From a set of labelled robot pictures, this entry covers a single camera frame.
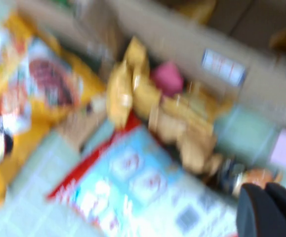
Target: white sticker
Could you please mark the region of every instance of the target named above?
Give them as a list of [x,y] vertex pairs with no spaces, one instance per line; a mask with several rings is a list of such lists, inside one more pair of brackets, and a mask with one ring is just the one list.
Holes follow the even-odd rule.
[[240,86],[246,76],[244,65],[234,62],[210,49],[206,49],[202,59],[205,70],[218,76],[232,86]]

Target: yellow plastic bag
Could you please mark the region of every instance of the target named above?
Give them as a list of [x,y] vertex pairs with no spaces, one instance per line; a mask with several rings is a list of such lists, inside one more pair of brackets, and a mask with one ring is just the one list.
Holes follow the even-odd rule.
[[0,29],[0,95],[10,87],[25,91],[32,118],[52,123],[105,90],[79,58],[17,14]]
[[113,68],[107,87],[107,114],[116,129],[126,126],[133,106],[131,73],[126,61]]
[[51,127],[105,91],[81,62],[29,21],[12,14],[0,28],[0,206]]

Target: barcode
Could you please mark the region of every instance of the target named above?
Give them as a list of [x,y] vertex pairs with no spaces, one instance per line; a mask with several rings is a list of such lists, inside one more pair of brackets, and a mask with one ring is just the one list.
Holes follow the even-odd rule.
[[202,195],[199,198],[199,203],[202,207],[202,209],[208,213],[212,210],[213,207],[215,207],[216,205],[216,200],[214,199],[214,197],[212,196],[212,194],[207,193],[207,191],[205,191],[204,193],[202,193]]
[[177,218],[176,224],[183,234],[188,233],[200,220],[199,214],[192,206],[188,206]]

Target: chip bag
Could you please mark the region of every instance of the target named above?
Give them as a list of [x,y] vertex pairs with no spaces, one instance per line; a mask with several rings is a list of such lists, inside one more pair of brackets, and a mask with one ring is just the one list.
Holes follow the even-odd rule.
[[14,88],[0,97],[0,206],[8,184],[51,128],[49,122],[32,121],[21,93]]
[[48,195],[107,237],[226,237],[236,208],[186,174],[131,114]]
[[0,206],[7,186],[51,127],[104,90],[54,38],[10,15],[0,28]]
[[14,13],[0,28],[0,96],[9,90],[28,102],[33,119],[55,123],[105,86],[79,58]]

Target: red stripe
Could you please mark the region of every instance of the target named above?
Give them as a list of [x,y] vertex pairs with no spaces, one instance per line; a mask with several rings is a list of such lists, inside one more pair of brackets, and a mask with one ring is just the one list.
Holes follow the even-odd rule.
[[76,183],[84,176],[84,174],[96,163],[100,158],[101,153],[105,152],[111,144],[116,140],[125,136],[127,133],[132,131],[134,128],[141,124],[140,120],[131,113],[129,115],[127,125],[124,129],[120,131],[115,131],[109,141],[101,144],[97,149],[94,150],[87,158],[85,158],[77,167],[75,167],[66,178],[50,193],[46,196],[47,200],[53,200],[56,198],[56,194],[60,191],[61,187],[66,189],[66,187],[71,183],[72,180],[75,180]]

